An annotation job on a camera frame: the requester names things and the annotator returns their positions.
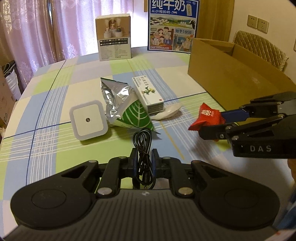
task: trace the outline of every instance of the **pink curtain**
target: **pink curtain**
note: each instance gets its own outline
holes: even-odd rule
[[[25,88],[39,67],[55,62],[44,22],[44,0],[2,0],[0,8],[7,43]]]
[[[95,18],[132,13],[133,0],[1,0],[0,8],[5,36],[25,88],[42,66],[98,52]]]
[[[66,59],[98,52],[97,16],[133,11],[133,0],[52,0],[51,3]]]

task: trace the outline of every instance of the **red wrapper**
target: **red wrapper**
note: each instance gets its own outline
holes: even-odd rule
[[[213,126],[224,124],[225,119],[219,110],[211,109],[207,104],[200,106],[198,119],[188,128],[190,131],[199,131],[202,126]]]

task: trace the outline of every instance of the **circular pad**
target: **circular pad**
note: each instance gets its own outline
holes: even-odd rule
[[[90,193],[77,179],[46,178],[18,190],[10,207],[17,224],[54,229],[80,219],[92,204]]]
[[[55,208],[66,201],[66,194],[60,190],[47,189],[36,192],[32,203],[39,208]]]
[[[205,215],[230,229],[252,230],[273,223],[279,199],[268,187],[240,177],[215,178],[200,194]]]

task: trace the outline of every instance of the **power outlet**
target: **power outlet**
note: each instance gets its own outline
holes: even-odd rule
[[[254,17],[252,15],[248,16],[248,22],[247,25],[251,28],[257,28],[257,22],[258,22],[258,18]]]
[[[258,19],[258,25],[257,25],[257,29],[266,33],[268,31],[268,27],[269,27],[269,22],[265,21],[264,19],[259,18]]]

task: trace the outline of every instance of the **open cardboard box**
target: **open cardboard box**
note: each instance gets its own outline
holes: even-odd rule
[[[225,110],[254,98],[296,92],[282,71],[237,44],[218,40],[193,39],[188,74]]]

